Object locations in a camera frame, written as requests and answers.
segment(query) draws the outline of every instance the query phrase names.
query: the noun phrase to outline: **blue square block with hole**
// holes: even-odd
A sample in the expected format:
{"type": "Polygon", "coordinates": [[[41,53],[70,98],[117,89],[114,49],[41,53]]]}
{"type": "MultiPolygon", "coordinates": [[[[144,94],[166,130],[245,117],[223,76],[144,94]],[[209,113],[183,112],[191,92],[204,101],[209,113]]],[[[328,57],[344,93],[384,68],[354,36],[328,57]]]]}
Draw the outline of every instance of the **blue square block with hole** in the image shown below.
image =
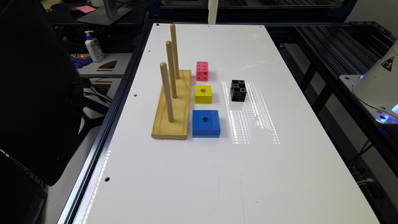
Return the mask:
{"type": "Polygon", "coordinates": [[[219,138],[218,110],[193,110],[192,135],[194,138],[219,138]]]}

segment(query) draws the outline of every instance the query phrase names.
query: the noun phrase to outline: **pink lego brick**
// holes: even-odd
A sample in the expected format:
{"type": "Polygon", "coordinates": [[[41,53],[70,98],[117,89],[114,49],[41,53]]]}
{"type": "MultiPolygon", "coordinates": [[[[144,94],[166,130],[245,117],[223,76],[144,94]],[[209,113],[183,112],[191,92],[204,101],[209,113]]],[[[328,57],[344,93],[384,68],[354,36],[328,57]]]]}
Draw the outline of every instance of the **pink lego brick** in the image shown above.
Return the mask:
{"type": "Polygon", "coordinates": [[[209,79],[208,62],[197,62],[197,81],[207,82],[209,79]]]}

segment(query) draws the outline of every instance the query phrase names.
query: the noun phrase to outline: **black cube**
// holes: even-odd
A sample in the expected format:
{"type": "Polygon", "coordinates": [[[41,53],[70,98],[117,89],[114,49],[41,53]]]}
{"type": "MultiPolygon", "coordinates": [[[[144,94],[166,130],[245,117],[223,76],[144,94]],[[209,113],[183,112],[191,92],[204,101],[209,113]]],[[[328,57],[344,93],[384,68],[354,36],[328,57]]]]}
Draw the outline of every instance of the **black cube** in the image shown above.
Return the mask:
{"type": "Polygon", "coordinates": [[[232,80],[231,84],[231,97],[232,101],[244,102],[246,98],[246,85],[244,80],[232,80]]]}

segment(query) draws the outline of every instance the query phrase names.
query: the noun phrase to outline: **yellow cube with hole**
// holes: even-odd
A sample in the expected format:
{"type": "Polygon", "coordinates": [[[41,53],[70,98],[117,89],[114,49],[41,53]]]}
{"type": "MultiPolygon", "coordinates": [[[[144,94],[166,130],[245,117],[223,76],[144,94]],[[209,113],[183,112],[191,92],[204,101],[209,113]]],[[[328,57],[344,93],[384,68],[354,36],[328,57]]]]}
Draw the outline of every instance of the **yellow cube with hole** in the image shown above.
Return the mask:
{"type": "Polygon", "coordinates": [[[195,85],[195,103],[211,103],[212,97],[211,86],[195,85]]]}

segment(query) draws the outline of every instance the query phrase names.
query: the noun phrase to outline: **wooden peg board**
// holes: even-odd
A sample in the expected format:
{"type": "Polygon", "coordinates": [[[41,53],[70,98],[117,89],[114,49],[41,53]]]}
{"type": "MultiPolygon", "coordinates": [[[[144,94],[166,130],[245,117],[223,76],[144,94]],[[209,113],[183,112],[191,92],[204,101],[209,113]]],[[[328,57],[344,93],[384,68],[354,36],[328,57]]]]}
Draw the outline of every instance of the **wooden peg board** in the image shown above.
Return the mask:
{"type": "Polygon", "coordinates": [[[152,138],[154,139],[184,140],[187,138],[192,71],[180,70],[179,74],[180,79],[175,81],[177,98],[172,98],[174,122],[170,123],[167,117],[166,100],[162,87],[152,128],[152,138]]]}

